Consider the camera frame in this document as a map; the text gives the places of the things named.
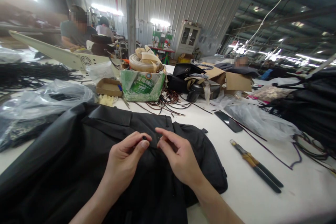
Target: clear plastic bag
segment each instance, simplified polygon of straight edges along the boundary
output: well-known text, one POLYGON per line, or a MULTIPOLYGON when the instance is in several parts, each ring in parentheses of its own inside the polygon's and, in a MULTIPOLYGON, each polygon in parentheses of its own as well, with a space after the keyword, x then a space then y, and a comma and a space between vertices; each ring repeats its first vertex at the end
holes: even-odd
POLYGON ((252 95, 260 100, 271 102, 275 99, 286 97, 293 89, 283 89, 274 86, 263 86, 255 91, 252 95))
POLYGON ((0 48, 0 62, 15 63, 21 61, 21 56, 16 51, 8 48, 0 48))
POLYGON ((225 110, 238 122, 266 140, 293 142, 292 136, 301 133, 293 123, 254 105, 241 103, 227 106, 225 110))
POLYGON ((216 106, 217 110, 222 110, 224 109, 227 105, 232 104, 233 102, 235 102, 236 98, 233 97, 232 95, 225 95, 224 96, 224 91, 221 90, 219 93, 219 96, 217 97, 217 99, 212 100, 211 104, 216 106))
POLYGON ((55 80, 26 91, 0 107, 0 152, 38 137, 58 116, 82 102, 94 102, 87 87, 55 80))
POLYGON ((93 83, 97 85, 97 83, 103 78, 116 79, 111 65, 111 61, 106 61, 96 65, 86 66, 86 71, 93 83))
POLYGON ((58 114, 82 102, 94 102, 94 93, 84 85, 54 80, 36 91, 25 91, 0 107, 0 117, 36 119, 58 114))

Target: gray t-shirt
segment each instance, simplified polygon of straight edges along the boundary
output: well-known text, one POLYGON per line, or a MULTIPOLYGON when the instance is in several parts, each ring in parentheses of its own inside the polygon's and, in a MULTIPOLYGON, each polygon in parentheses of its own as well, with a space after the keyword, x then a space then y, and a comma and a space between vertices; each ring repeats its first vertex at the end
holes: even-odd
POLYGON ((70 39, 72 44, 86 46, 86 41, 90 40, 91 34, 97 34, 97 31, 89 26, 86 33, 81 33, 76 24, 70 20, 61 23, 61 35, 70 39))

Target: person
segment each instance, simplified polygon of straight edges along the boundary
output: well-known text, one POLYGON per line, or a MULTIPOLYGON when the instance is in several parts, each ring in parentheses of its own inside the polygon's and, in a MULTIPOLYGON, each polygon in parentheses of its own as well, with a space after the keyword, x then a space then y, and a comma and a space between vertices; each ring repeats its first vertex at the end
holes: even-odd
POLYGON ((99 20, 99 25, 96 27, 98 34, 103 34, 107 37, 111 37, 112 42, 114 42, 114 34, 110 29, 109 21, 106 17, 102 16, 99 20))
MULTIPOLYGON (((189 141, 162 128, 155 130, 162 135, 157 147, 168 158, 175 176, 194 191, 209 223, 243 223, 202 174, 189 141)), ((105 173, 96 192, 70 224, 103 222, 110 208, 130 185, 138 161, 150 141, 152 138, 148 134, 134 132, 111 148, 105 173)))
POLYGON ((79 6, 72 5, 69 13, 70 20, 61 23, 62 43, 65 48, 79 49, 86 47, 96 30, 89 24, 87 13, 79 6))

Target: tool handle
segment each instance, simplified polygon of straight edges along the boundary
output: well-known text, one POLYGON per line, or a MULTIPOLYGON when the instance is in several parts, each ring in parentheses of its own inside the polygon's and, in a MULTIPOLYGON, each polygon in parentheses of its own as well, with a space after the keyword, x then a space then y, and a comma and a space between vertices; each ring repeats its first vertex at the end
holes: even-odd
POLYGON ((267 168, 265 167, 265 166, 263 166, 261 163, 259 163, 258 165, 257 165, 257 167, 259 167, 260 168, 260 170, 262 170, 265 174, 266 174, 266 176, 267 177, 269 177, 272 181, 273 181, 273 183, 274 184, 276 184, 278 187, 283 187, 284 185, 269 171, 269 170, 267 170, 267 168))
POLYGON ((279 187, 277 187, 257 166, 253 167, 253 170, 255 170, 255 172, 273 189, 273 191, 281 193, 279 187))
POLYGON ((276 184, 278 187, 283 187, 284 185, 265 167, 263 166, 257 159, 255 159, 251 153, 247 153, 247 155, 252 159, 252 161, 262 170, 267 177, 269 177, 274 184, 276 184))

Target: black smartphone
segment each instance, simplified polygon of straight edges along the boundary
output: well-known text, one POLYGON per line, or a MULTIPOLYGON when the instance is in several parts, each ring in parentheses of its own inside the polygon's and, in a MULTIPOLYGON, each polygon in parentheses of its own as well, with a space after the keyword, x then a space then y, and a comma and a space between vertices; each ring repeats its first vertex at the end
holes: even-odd
POLYGON ((223 111, 216 111, 215 115, 219 117, 234 133, 240 132, 243 130, 238 123, 233 121, 227 114, 223 111))

